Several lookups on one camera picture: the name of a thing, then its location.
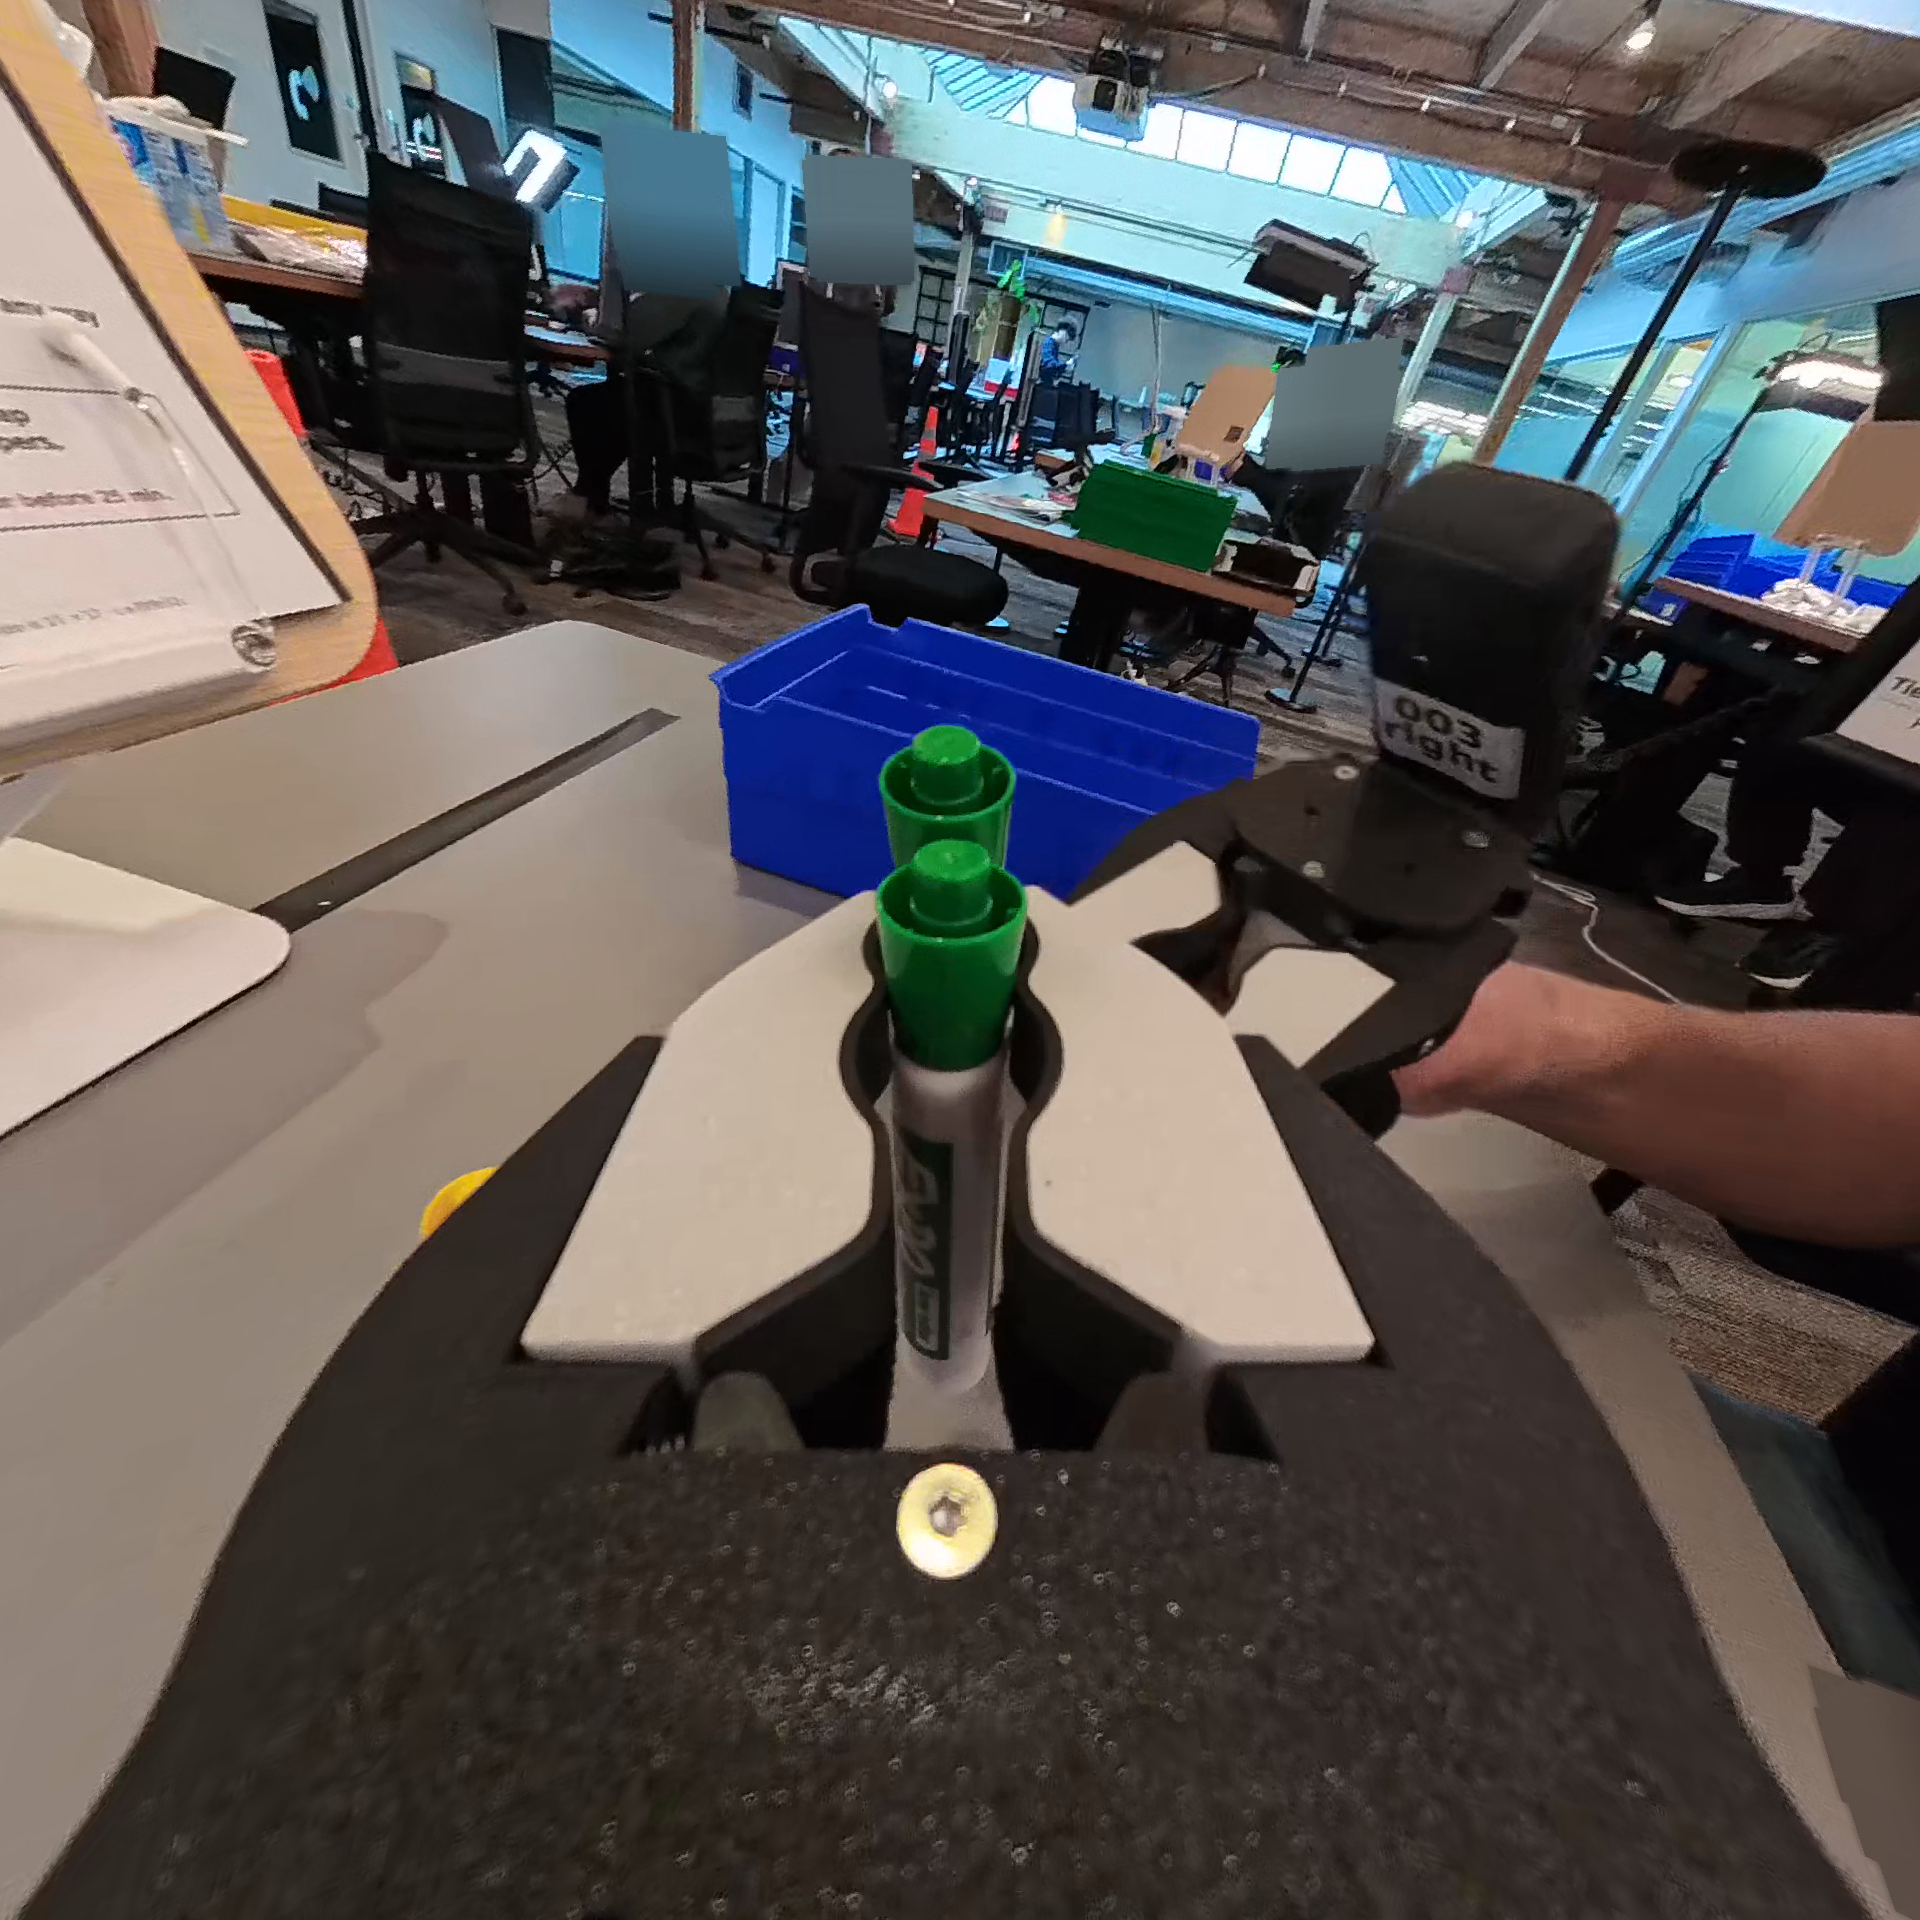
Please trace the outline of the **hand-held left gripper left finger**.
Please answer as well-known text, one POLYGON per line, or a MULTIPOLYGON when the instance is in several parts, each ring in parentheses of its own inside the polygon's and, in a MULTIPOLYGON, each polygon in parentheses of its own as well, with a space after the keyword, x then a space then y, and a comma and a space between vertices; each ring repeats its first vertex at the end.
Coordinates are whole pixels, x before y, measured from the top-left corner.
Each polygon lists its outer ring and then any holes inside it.
POLYGON ((522 1328, 540 1365, 766 1380, 815 1448, 879 1448, 898 1356, 876 895, 714 983, 659 1039, 522 1328))

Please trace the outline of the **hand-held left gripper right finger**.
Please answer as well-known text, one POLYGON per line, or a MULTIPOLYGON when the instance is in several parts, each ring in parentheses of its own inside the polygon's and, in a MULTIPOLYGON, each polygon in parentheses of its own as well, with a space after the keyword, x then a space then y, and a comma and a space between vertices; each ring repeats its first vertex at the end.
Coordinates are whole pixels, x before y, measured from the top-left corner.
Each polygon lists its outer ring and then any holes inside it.
POLYGON ((1224 1016, 1091 902, 1025 897, 996 1384, 1085 1453, 1140 1380, 1367 1365, 1376 1333, 1224 1016))

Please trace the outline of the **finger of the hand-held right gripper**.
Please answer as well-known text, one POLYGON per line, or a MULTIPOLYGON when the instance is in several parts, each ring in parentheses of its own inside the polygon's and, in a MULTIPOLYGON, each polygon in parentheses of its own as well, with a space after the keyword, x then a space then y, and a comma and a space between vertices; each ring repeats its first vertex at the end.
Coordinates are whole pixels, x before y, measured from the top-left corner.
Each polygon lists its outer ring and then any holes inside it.
POLYGON ((1279 949, 1279 918, 1242 897, 1243 876, 1174 843, 1071 901, 1076 924, 1147 959, 1200 996, 1235 996, 1279 949))
POLYGON ((1266 1041, 1290 1066, 1307 1068, 1393 991, 1393 981, 1352 952, 1307 945, 1277 918, 1247 918, 1227 959, 1225 987, 1227 1031, 1266 1041))

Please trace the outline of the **green dry erase marker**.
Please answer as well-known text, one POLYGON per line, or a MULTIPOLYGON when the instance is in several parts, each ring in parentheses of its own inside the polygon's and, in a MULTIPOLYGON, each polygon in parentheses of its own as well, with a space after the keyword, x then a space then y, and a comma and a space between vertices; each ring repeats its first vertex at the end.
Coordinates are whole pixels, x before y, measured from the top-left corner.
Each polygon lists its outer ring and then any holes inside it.
POLYGON ((907 1369, 948 1397, 991 1361, 1010 1024, 1028 905, 966 839, 933 839, 876 893, 890 1036, 895 1323, 907 1369))
POLYGON ((916 733, 878 772, 894 870, 933 844, 967 844, 1006 868, 1017 775, 1004 755, 958 724, 916 733))

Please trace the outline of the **person's right forearm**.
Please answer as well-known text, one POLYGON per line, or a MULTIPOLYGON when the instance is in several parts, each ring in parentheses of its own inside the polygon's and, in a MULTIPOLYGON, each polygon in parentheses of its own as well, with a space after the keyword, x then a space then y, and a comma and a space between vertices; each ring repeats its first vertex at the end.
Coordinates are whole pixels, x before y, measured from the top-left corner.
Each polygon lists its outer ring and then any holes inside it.
POLYGON ((1526 1127, 1750 1230, 1918 1237, 1918 1020, 1717 1012, 1544 972, 1526 1127))

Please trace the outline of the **grey desk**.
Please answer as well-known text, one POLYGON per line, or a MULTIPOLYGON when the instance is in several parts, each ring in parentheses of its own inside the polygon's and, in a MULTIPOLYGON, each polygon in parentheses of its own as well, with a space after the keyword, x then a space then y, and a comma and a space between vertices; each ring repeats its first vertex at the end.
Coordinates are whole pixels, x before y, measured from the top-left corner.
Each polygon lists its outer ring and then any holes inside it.
POLYGON ((729 857, 708 661, 585 623, 78 762, 26 839, 237 909, 559 760, 3 1141, 3 1916, 111 1780, 245 1495, 418 1243, 824 909, 729 857))

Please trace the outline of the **person's right hand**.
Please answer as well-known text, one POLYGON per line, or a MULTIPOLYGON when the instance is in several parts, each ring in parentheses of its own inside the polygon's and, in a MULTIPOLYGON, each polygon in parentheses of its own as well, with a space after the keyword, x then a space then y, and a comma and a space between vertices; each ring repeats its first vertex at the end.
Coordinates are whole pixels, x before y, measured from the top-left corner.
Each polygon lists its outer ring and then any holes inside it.
POLYGON ((1567 987, 1559 975, 1520 965, 1489 972, 1451 1032, 1392 1070, 1404 1117, 1499 1115, 1529 1092, 1554 1064, 1567 987))

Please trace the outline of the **green bin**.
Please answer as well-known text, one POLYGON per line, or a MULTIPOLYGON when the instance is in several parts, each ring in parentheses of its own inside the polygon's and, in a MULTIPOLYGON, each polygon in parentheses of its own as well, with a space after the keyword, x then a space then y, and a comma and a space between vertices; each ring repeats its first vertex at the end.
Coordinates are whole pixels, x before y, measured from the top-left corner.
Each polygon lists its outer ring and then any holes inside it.
POLYGON ((1155 472, 1126 461, 1093 465, 1066 525, 1093 547, 1210 574, 1238 515, 1234 490, 1155 472))

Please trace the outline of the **wooden work table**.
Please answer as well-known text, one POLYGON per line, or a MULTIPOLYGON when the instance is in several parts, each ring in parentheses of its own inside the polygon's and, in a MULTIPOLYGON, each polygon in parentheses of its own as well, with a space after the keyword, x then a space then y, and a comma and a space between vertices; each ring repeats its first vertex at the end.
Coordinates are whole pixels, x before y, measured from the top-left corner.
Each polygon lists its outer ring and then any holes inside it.
POLYGON ((1107 673, 1134 612, 1155 597, 1179 597, 1251 617, 1290 617, 1302 601, 1295 585, 1243 581, 1232 573, 1174 565, 1123 547, 1088 540, 1063 521, 1020 512, 1015 493, 967 485, 929 493, 923 527, 948 527, 1008 551, 1031 573, 1076 589, 1061 661, 1107 673))

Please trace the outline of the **black office chair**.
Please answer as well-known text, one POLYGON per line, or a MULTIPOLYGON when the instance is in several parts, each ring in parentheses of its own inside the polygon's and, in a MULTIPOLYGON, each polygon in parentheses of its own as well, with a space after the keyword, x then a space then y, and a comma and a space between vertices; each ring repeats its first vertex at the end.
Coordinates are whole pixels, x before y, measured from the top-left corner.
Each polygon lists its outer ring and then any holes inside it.
POLYGON ((931 456, 923 468, 901 461, 885 415, 876 314, 812 283, 802 283, 797 300, 812 486, 793 535, 790 591, 824 612, 865 608, 890 628, 922 620, 988 631, 1008 601, 994 567, 881 536, 894 495, 945 493, 985 475, 931 456))
POLYGON ((368 155, 362 451, 389 485, 388 535, 369 565, 411 548, 429 562, 456 555, 516 617, 525 603, 506 565, 532 568, 532 547, 457 515, 453 496, 474 482, 498 501, 540 467, 524 339, 532 253, 532 220, 513 201, 368 155))

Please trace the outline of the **printed instruction sheet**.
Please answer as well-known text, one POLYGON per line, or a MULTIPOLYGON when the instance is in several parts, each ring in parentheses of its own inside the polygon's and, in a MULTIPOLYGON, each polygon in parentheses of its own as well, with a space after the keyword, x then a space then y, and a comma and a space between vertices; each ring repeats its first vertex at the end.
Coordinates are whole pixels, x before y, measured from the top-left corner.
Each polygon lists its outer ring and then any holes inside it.
POLYGON ((339 589, 3 89, 3 752, 252 693, 339 589))

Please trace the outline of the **pack of water bottles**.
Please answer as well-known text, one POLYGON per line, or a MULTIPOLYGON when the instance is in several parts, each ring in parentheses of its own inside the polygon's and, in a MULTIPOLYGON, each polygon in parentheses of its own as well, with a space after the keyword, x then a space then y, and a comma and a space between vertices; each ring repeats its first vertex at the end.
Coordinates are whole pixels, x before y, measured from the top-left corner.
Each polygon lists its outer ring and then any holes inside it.
POLYGON ((108 100, 104 115, 135 180, 153 194, 179 247, 233 257, 221 174, 228 136, 132 99, 108 100))

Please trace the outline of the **black logo poster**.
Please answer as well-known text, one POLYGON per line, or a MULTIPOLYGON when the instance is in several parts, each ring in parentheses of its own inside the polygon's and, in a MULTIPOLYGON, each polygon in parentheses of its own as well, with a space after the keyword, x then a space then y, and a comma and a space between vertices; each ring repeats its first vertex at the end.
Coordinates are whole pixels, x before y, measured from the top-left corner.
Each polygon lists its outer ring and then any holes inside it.
POLYGON ((327 165, 342 163, 337 118, 315 12, 291 3, 261 3, 275 100, 290 149, 327 165))

